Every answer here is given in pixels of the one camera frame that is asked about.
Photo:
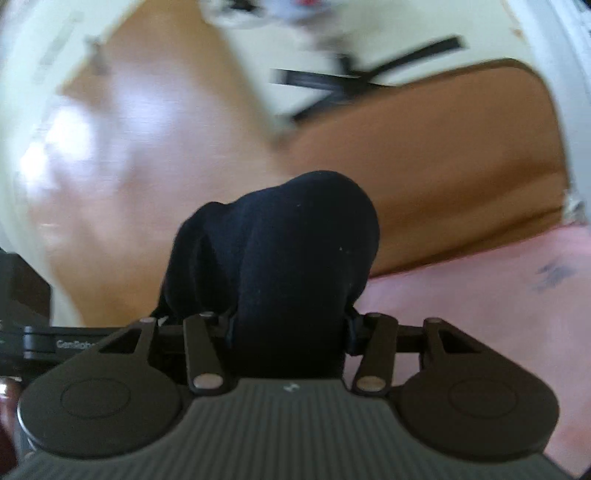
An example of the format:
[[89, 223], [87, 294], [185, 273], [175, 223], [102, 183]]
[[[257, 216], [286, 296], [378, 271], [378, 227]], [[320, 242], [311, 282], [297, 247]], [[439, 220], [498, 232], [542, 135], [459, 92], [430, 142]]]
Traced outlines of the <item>person's left hand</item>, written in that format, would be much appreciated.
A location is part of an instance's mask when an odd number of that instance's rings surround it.
[[5, 475], [17, 464], [14, 429], [20, 384], [7, 377], [1, 378], [0, 394], [0, 474]]

